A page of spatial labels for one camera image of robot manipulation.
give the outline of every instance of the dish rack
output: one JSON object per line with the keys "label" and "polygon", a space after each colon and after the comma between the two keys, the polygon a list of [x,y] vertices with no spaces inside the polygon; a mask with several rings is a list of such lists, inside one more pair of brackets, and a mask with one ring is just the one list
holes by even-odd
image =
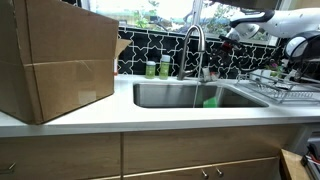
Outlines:
{"label": "dish rack", "polygon": [[306,83],[297,83],[278,77],[264,77],[247,73],[237,77],[237,85],[266,96],[276,103],[319,104],[320,81],[301,78]]}

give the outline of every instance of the black mosaic backsplash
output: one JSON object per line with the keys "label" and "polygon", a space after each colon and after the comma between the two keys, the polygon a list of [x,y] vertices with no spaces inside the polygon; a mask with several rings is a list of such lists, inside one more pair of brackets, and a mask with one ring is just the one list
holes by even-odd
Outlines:
{"label": "black mosaic backsplash", "polygon": [[[119,38],[132,40],[132,43],[119,55],[118,71],[120,74],[144,75],[146,62],[149,60],[156,62],[156,75],[158,75],[160,58],[162,54],[165,54],[171,56],[169,76],[177,76],[182,58],[184,34],[122,27],[119,28],[118,34]],[[200,55],[197,53],[198,41],[196,37],[194,38],[191,38],[188,43],[186,70],[195,69],[200,61]],[[210,60],[212,49],[220,47],[222,42],[213,38],[206,40],[207,50],[203,55],[202,67],[209,66],[210,71],[219,72],[222,78],[236,78],[238,69],[227,61],[233,62],[243,57],[233,53],[228,56],[228,59],[215,58]],[[274,47],[266,45],[246,44],[246,46],[249,48],[249,56],[245,57],[250,59],[248,67],[259,63],[275,50]]]}

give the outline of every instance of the sink basin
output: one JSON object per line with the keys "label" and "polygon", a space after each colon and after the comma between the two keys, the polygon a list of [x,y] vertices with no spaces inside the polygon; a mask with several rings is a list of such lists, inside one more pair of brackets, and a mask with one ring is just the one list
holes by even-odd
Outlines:
{"label": "sink basin", "polygon": [[268,105],[229,87],[185,84],[135,84],[134,103],[144,108],[202,108],[203,102],[216,97],[218,108],[267,107]]}

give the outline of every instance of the white countertop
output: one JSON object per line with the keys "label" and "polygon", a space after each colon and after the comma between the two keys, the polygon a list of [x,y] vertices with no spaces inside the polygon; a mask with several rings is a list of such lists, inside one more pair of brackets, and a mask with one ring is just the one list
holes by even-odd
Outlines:
{"label": "white countertop", "polygon": [[[320,123],[319,106],[267,108],[146,109],[133,103],[133,84],[140,82],[196,84],[196,80],[147,80],[143,76],[118,75],[115,93],[58,117],[44,125],[26,125],[0,112],[0,137],[125,132],[141,130],[228,127],[266,124]],[[214,83],[234,80],[219,80]]]}

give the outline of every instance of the faucet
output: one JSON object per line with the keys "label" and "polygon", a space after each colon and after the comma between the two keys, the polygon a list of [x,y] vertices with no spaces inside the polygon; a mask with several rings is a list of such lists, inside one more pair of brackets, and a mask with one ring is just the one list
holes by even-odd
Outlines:
{"label": "faucet", "polygon": [[198,66],[201,66],[203,53],[206,51],[206,40],[205,40],[205,36],[204,36],[202,28],[199,25],[192,25],[188,29],[188,32],[187,32],[186,37],[184,39],[182,58],[181,58],[181,62],[180,62],[180,69],[179,69],[179,74],[177,77],[177,79],[180,81],[182,81],[186,76],[191,75],[196,70],[196,68],[193,70],[189,70],[189,71],[185,70],[187,45],[188,45],[188,41],[189,41],[189,38],[190,38],[192,32],[195,30],[198,30],[198,32],[199,32],[198,52],[200,53],[200,64]]}

